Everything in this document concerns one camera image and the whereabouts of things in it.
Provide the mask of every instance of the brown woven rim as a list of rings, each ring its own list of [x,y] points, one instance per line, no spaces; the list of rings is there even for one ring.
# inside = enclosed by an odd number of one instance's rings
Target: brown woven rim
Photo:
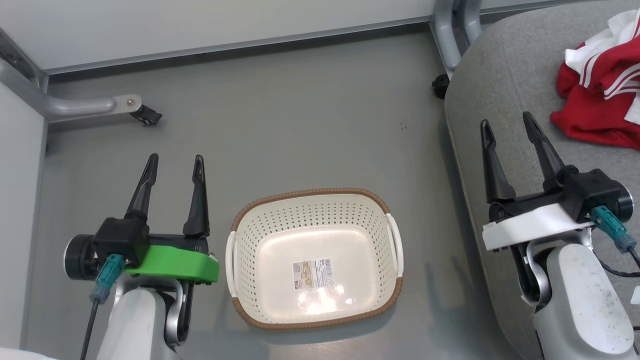
[[[391,297],[389,298],[389,300],[387,300],[387,302],[381,307],[372,311],[368,311],[366,313],[362,313],[362,314],[347,316],[345,318],[339,318],[339,319],[333,319],[333,320],[323,320],[320,322],[301,322],[301,323],[259,322],[258,320],[252,318],[249,314],[246,313],[246,311],[240,304],[240,299],[238,299],[237,297],[234,297],[231,299],[231,301],[234,303],[234,308],[238,312],[238,315],[240,315],[240,317],[250,325],[253,325],[255,327],[259,327],[260,329],[265,329],[265,330],[281,330],[281,331],[303,330],[303,329],[316,329],[318,327],[344,325],[347,323],[357,322],[360,320],[365,320],[365,319],[383,314],[385,311],[389,310],[396,303],[396,300],[400,295],[400,290],[402,290],[402,277],[398,277],[396,279],[396,287],[394,288],[394,293],[391,294]]]
[[[240,210],[240,213],[238,214],[238,216],[236,216],[234,223],[231,225],[231,231],[238,230],[238,226],[240,225],[240,221],[242,220],[242,218],[249,212],[249,210],[259,205],[267,204],[268,202],[274,202],[278,200],[292,199],[294,197],[303,197],[303,196],[312,196],[312,195],[329,195],[329,194],[336,194],[336,193],[349,193],[349,194],[354,193],[358,195],[364,195],[370,198],[371,200],[375,201],[382,208],[382,211],[384,211],[385,214],[391,212],[389,211],[388,206],[385,204],[384,201],[382,201],[381,198],[379,198],[376,194],[370,192],[369,190],[365,190],[361,188],[328,188],[328,189],[302,190],[299,192],[281,193],[280,195],[263,197],[262,199],[258,199],[252,202],[251,204],[245,206],[242,210]]]
[[[390,213],[388,206],[379,198],[376,194],[370,192],[369,190],[361,189],[361,188],[327,188],[327,189],[315,189],[315,190],[303,190],[298,192],[290,192],[283,193],[280,195],[274,195],[269,197],[264,197],[262,199],[256,200],[251,204],[245,206],[240,213],[236,216],[234,223],[231,225],[231,231],[236,231],[238,226],[240,225],[240,221],[242,218],[253,208],[267,204],[269,202],[274,202],[278,200],[292,199],[294,197],[303,197],[303,196],[312,196],[312,195],[329,195],[329,194],[337,194],[337,193],[348,193],[348,194],[358,194],[364,195],[371,200],[375,201],[381,208],[382,211],[386,213]],[[240,299],[234,297],[231,301],[234,304],[234,308],[238,312],[238,315],[242,319],[244,319],[250,325],[255,327],[259,327],[260,329],[265,330],[302,330],[302,329],[316,329],[318,327],[328,327],[328,326],[336,326],[336,325],[344,325],[351,322],[357,322],[360,320],[365,320],[368,318],[372,318],[374,316],[378,316],[385,311],[389,310],[395,303],[400,295],[400,290],[402,290],[402,277],[398,277],[396,279],[396,287],[394,288],[394,292],[391,294],[391,297],[387,300],[384,305],[381,307],[368,311],[366,313],[347,316],[345,318],[333,319],[333,320],[323,320],[319,322],[303,322],[303,323],[266,323],[260,322],[254,318],[252,318],[242,307],[240,304]]]

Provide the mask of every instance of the gray fabric cushion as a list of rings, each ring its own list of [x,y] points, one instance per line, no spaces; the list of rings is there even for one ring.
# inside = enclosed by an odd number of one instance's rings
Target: gray fabric cushion
[[[608,18],[638,6],[637,0],[577,3],[504,19],[468,49],[447,91],[447,122],[493,308],[505,336],[526,359],[541,359],[531,322],[532,308],[520,299],[510,252],[488,252],[481,240],[482,225],[488,222],[488,205],[479,123],[489,119],[502,167],[519,195],[542,191],[540,164],[522,124],[522,112],[528,110],[565,163],[583,171],[601,168],[640,197],[640,152],[572,140],[549,120],[549,115],[564,104],[555,88],[563,51],[605,29]],[[640,214],[627,227],[640,239]],[[594,243],[596,253],[612,267],[637,271],[631,257],[621,255],[599,231],[595,232]],[[640,325],[640,309],[629,305],[640,281],[615,276],[610,279],[632,323]]]

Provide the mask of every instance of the teal cable connector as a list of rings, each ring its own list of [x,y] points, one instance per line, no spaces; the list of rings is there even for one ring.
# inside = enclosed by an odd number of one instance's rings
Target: teal cable connector
[[[104,304],[107,301],[111,287],[122,275],[124,266],[124,257],[122,255],[109,255],[104,266],[100,269],[98,277],[95,278],[95,287],[89,294],[89,299],[92,302],[97,300],[99,304]]]
[[[629,248],[636,247],[636,239],[627,234],[627,228],[606,206],[593,208],[591,210],[591,221],[597,228],[609,235],[622,254],[629,252]]]

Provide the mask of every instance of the white basket handle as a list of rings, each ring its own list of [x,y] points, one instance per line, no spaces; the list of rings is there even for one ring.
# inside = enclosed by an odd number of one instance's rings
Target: white basket handle
[[[398,230],[398,225],[396,224],[396,220],[390,213],[385,214],[387,219],[389,220],[389,225],[391,226],[391,235],[389,241],[391,241],[391,251],[393,255],[396,257],[395,263],[397,265],[398,277],[402,276],[402,272],[404,272],[404,252],[402,250],[402,240],[400,239],[400,230]]]
[[[236,232],[232,231],[227,238],[227,249],[225,252],[225,272],[227,273],[227,286],[231,297],[237,297],[236,284],[236,270],[237,270],[237,258],[236,258]]]

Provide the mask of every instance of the laundry basket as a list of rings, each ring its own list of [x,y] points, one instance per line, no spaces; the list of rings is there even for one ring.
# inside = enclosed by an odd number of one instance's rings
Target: laundry basket
[[[358,188],[307,190],[247,205],[227,240],[238,314],[270,330],[340,325],[380,315],[402,288],[396,221]]]

